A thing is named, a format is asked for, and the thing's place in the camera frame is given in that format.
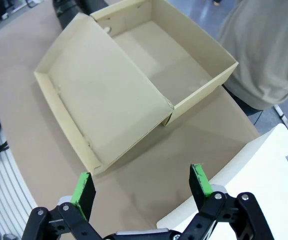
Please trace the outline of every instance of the bolt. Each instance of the bolt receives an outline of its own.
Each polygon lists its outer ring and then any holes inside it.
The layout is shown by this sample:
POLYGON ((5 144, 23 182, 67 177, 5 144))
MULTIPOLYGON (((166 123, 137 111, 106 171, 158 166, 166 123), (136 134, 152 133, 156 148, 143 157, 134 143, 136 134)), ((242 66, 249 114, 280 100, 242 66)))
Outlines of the bolt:
POLYGON ((247 196, 246 194, 243 194, 243 195, 242 195, 242 199, 243 199, 244 201, 246 201, 246 200, 248 200, 248 196, 247 196))
POLYGON ((173 237, 173 240, 177 240, 179 239, 180 235, 179 234, 176 234, 174 237, 173 237))
POLYGON ((216 193, 216 194, 215 194, 215 198, 216 198, 216 199, 222 199, 222 195, 221 195, 220 193, 216 193))

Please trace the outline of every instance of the box lid flap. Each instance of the box lid flap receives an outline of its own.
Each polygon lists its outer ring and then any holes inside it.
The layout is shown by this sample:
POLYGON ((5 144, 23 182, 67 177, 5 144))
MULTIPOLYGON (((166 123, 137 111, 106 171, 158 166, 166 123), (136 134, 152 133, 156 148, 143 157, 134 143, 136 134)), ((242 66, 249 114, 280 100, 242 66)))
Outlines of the box lid flap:
POLYGON ((36 72, 48 75, 102 164, 166 119, 172 104, 90 17, 78 14, 36 72))

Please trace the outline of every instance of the gray shirt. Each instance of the gray shirt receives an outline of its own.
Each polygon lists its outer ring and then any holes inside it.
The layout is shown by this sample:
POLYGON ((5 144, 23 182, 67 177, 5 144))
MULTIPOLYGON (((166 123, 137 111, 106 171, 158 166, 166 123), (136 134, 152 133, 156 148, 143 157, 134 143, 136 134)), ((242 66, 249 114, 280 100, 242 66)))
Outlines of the gray shirt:
POLYGON ((288 97, 288 0, 243 0, 227 17, 219 42, 239 62, 225 83, 263 110, 288 97))

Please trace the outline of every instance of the brown tabletop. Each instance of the brown tabletop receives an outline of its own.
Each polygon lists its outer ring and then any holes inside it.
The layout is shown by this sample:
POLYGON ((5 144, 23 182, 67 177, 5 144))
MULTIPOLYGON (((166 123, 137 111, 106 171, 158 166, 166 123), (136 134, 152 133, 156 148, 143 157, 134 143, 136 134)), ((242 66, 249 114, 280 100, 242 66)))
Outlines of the brown tabletop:
MULTIPOLYGON (((0 30, 0 119, 33 197, 49 209, 60 197, 72 194, 85 171, 33 75, 60 32, 50 0, 0 30)), ((102 236, 155 228, 158 220, 190 197, 190 163, 203 163, 212 178, 258 136, 226 91, 217 88, 95 177, 93 227, 102 236)))

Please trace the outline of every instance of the open cardboard box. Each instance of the open cardboard box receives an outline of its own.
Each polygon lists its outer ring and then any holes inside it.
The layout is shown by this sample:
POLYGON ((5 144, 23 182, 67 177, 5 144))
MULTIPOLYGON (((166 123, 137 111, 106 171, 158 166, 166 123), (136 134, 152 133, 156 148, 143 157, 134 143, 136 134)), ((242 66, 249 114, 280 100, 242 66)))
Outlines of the open cardboard box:
POLYGON ((35 76, 77 155, 104 171, 223 84, 236 60, 165 0, 78 14, 35 76))

